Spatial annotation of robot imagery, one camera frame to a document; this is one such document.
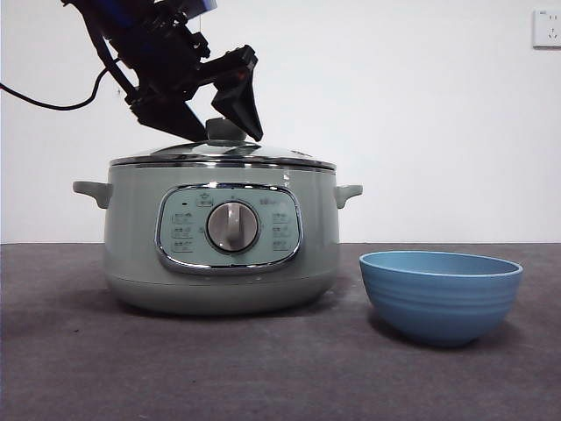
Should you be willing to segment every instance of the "wall outlet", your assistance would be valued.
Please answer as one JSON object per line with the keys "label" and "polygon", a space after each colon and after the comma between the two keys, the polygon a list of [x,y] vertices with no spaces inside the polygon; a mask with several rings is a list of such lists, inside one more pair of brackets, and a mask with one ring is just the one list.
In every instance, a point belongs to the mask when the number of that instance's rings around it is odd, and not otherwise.
{"label": "wall outlet", "polygon": [[561,10],[534,11],[534,46],[561,48]]}

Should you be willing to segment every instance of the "slow cooker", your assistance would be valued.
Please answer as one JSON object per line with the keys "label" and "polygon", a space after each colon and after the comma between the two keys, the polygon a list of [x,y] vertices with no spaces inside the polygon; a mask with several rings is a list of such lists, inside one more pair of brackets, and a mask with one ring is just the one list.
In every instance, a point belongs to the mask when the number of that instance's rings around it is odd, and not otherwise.
{"label": "slow cooker", "polygon": [[107,210],[104,273],[120,300],[222,315],[306,303],[333,285],[337,209],[362,186],[218,123],[208,141],[113,160],[107,183],[74,183]]}

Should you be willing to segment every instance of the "blue bowl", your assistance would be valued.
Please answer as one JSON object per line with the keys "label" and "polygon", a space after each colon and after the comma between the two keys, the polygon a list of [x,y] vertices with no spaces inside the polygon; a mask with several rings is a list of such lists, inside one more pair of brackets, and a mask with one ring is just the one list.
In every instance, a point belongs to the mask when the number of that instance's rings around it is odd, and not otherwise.
{"label": "blue bowl", "polygon": [[507,315],[522,266],[473,254],[393,251],[360,256],[370,301],[417,342],[462,346]]}

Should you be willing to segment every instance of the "silver dial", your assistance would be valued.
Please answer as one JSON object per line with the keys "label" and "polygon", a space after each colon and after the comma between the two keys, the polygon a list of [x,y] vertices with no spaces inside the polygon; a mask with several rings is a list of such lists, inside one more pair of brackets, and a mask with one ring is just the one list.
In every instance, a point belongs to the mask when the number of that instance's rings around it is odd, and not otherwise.
{"label": "silver dial", "polygon": [[225,252],[245,249],[255,240],[257,231],[257,217],[248,206],[239,202],[217,206],[210,213],[207,223],[210,240]]}

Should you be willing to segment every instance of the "white wall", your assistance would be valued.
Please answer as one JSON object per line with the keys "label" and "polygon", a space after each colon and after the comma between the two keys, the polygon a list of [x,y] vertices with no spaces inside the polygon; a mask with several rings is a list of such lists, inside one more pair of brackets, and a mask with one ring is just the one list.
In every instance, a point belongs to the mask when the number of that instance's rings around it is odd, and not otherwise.
{"label": "white wall", "polygon": [[[340,4],[354,4],[341,10]],[[561,50],[531,48],[551,0],[219,1],[213,57],[258,53],[268,145],[338,165],[365,194],[342,241],[561,241]],[[101,69],[78,12],[3,1],[3,82],[52,103],[88,96]],[[213,92],[195,101],[214,117]],[[103,211],[71,191],[110,159],[180,141],[135,122],[107,77],[87,109],[3,94],[2,241],[101,241]]]}

